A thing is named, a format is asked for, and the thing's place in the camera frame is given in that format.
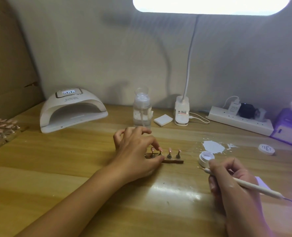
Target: power strip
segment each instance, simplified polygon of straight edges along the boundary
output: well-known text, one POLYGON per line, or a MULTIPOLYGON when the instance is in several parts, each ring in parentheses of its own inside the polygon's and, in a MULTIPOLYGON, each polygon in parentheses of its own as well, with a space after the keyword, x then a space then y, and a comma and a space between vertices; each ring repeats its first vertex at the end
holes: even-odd
POLYGON ((228 114, 227 109, 215 106, 212 106, 207 119, 266 136, 270 136, 273 132, 272 123, 268 119, 266 122, 259 122, 240 116, 233 116, 228 114))

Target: forearm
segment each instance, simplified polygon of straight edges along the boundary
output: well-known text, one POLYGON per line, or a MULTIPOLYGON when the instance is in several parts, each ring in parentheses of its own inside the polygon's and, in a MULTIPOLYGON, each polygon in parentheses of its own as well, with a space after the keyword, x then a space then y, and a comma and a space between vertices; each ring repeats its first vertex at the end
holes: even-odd
POLYGON ((76 237, 124 182, 111 168, 97 171, 81 187, 20 232, 17 237, 76 237))

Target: cardboard box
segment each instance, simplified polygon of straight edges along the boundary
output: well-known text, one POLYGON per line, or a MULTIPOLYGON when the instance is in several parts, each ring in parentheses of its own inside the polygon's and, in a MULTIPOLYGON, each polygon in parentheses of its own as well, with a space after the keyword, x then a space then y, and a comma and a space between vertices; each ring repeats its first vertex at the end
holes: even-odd
POLYGON ((38 81, 16 17, 6 0, 0 0, 0 118, 42 102, 38 81))

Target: desk surface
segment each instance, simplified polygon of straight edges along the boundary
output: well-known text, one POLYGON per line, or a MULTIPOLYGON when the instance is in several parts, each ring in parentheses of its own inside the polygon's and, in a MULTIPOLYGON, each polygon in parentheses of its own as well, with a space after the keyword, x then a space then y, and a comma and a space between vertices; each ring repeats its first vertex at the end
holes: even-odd
MULTIPOLYGON (((84 183, 114 155, 112 135, 132 126, 132 107, 107 105, 109 116, 42 134, 42 104, 17 116, 29 130, 0 148, 0 236, 13 236, 84 183)), ((154 110, 154 118, 172 110, 154 110)), ((202 143, 238 148, 216 154, 239 158, 273 190, 292 199, 292 147, 274 139, 212 122, 179 127, 152 123, 161 147, 182 150, 183 165, 163 164, 153 176, 129 183, 101 208, 82 236, 225 236, 208 175, 198 169, 202 143), (257 147, 269 144, 275 156, 257 147)), ((292 203, 262 196, 264 214, 277 236, 292 236, 292 203)))

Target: purple box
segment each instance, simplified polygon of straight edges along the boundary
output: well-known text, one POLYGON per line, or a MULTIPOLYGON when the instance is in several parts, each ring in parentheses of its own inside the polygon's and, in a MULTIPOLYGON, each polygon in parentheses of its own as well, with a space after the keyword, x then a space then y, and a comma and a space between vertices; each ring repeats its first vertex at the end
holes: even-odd
POLYGON ((292 110, 290 108, 285 108, 280 112, 273 123, 273 128, 271 138, 292 145, 292 110))

